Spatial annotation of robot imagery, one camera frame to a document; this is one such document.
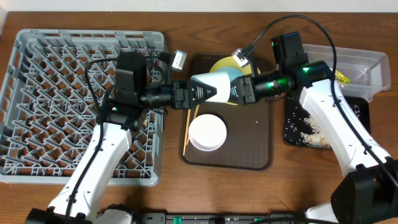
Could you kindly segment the yellow round plate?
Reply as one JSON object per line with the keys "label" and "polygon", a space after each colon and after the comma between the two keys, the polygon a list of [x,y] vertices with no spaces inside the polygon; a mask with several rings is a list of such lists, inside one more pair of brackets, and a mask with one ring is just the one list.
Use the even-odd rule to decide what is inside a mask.
{"label": "yellow round plate", "polygon": [[[242,71],[242,73],[243,73],[244,75],[248,75],[248,76],[251,76],[251,73],[252,73],[252,70],[251,70],[252,67],[251,67],[250,65],[246,65],[245,67],[241,68],[241,67],[234,61],[234,59],[232,58],[232,56],[230,56],[230,57],[225,57],[225,58],[222,58],[222,59],[220,59],[219,61],[217,61],[217,62],[212,66],[210,72],[211,72],[211,73],[213,73],[213,72],[225,72],[225,71],[224,71],[224,68],[225,68],[225,67],[234,67],[234,68],[237,68],[237,69],[239,69],[240,71]],[[229,104],[229,105],[235,105],[235,104],[230,103],[229,100],[228,100],[228,102],[226,102],[226,103]]]}

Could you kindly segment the pink white bowl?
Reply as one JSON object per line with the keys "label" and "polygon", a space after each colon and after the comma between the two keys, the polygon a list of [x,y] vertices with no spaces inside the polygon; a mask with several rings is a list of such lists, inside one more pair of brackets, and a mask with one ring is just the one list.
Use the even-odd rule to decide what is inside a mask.
{"label": "pink white bowl", "polygon": [[227,137],[224,121],[213,114],[196,117],[188,128],[191,144],[200,151],[210,152],[220,148]]}

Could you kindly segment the wooden chopstick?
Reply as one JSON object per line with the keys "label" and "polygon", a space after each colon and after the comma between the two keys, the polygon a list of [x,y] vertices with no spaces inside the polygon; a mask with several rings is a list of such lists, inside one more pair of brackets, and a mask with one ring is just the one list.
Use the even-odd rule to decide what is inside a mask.
{"label": "wooden chopstick", "polygon": [[188,128],[189,128],[189,124],[190,124],[190,115],[191,115],[191,109],[189,109],[189,110],[187,111],[187,121],[186,121],[186,126],[185,126],[185,137],[184,137],[184,142],[183,142],[183,152],[182,152],[182,156],[185,155],[186,146],[187,146]]}
{"label": "wooden chopstick", "polygon": [[[199,107],[200,107],[200,105],[197,105],[197,107],[195,108],[195,112],[194,112],[192,121],[197,117]],[[185,145],[187,146],[189,144],[189,142],[190,142],[190,138],[188,136],[187,140],[185,142]]]}

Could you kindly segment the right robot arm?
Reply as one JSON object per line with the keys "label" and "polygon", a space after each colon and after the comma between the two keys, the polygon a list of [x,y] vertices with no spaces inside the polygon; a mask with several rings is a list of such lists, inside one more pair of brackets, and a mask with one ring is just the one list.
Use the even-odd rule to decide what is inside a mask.
{"label": "right robot arm", "polygon": [[286,93],[316,121],[344,179],[327,203],[305,211],[307,223],[376,223],[397,217],[397,161],[351,110],[329,66],[309,62],[298,32],[271,40],[278,69],[235,78],[230,100],[239,105]]}

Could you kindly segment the white plastic cup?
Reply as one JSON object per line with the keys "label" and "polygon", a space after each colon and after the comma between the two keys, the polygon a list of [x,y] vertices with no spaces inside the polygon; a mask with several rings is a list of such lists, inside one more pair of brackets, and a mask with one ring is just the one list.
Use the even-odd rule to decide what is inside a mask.
{"label": "white plastic cup", "polygon": [[230,80],[227,72],[213,72],[194,75],[192,80],[202,82],[216,88],[216,95],[207,99],[206,102],[226,103],[230,96]]}

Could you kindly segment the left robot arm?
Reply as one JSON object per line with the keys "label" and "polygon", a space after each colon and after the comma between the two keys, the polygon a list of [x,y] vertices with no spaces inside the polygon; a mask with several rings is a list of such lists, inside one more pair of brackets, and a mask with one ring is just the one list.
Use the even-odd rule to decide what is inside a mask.
{"label": "left robot arm", "polygon": [[26,223],[134,223],[134,212],[113,204],[99,214],[116,165],[139,134],[150,109],[193,108],[215,96],[215,87],[197,80],[168,80],[147,84],[147,63],[154,57],[122,52],[116,62],[116,83],[107,88],[98,109],[90,143],[70,180],[47,209],[33,208]]}

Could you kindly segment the light blue bowl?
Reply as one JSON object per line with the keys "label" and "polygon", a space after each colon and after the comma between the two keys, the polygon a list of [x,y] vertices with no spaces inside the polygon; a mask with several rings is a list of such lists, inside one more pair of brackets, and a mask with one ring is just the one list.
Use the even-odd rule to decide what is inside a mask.
{"label": "light blue bowl", "polygon": [[228,74],[229,81],[232,82],[234,79],[242,77],[244,74],[237,68],[225,67],[224,71]]}

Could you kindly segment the green orange snack wrapper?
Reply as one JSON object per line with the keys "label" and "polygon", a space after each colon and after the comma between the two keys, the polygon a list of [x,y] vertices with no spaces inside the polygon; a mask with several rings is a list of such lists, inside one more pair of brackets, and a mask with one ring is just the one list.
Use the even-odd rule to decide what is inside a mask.
{"label": "green orange snack wrapper", "polygon": [[351,80],[339,71],[335,71],[335,80],[339,83],[350,84]]}

